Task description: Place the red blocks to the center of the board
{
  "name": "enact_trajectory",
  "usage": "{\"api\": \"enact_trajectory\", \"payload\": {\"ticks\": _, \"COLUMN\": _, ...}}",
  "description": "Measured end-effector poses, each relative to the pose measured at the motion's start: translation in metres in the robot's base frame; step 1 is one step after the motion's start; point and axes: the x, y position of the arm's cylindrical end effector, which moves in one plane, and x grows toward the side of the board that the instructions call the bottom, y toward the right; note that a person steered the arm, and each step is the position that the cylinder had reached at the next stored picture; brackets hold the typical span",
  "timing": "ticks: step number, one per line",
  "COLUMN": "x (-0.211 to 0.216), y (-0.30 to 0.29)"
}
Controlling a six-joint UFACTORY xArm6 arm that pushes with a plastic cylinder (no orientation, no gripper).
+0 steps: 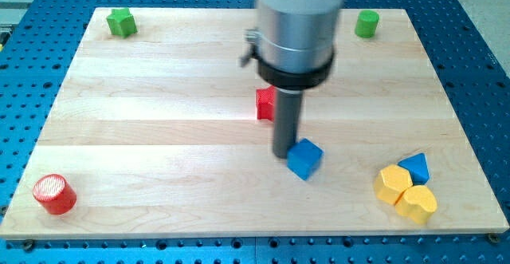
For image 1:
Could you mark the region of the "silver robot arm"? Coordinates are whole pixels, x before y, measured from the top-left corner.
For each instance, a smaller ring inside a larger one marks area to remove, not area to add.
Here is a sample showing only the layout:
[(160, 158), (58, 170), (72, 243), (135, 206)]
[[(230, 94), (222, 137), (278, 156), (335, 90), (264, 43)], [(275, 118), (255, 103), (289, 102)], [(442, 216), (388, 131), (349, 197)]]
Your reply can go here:
[(244, 67), (285, 90), (313, 88), (328, 78), (335, 56), (335, 31), (344, 0), (256, 0), (257, 22), (247, 30)]

